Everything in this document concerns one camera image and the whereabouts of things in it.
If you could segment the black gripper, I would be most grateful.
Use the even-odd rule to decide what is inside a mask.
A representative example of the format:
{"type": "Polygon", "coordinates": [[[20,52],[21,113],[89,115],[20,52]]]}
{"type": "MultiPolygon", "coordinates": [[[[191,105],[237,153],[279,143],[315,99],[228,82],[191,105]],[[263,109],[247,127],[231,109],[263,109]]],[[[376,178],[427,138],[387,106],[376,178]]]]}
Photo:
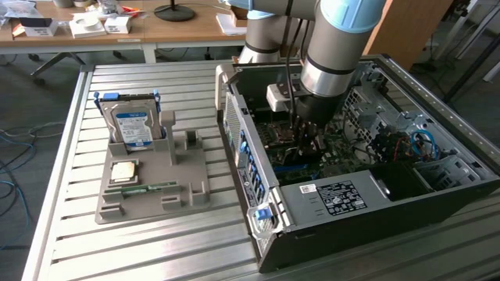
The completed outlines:
{"type": "Polygon", "coordinates": [[[327,125],[343,99],[343,95],[335,97],[321,97],[319,95],[300,96],[295,105],[295,112],[304,121],[315,125],[327,125]]]}

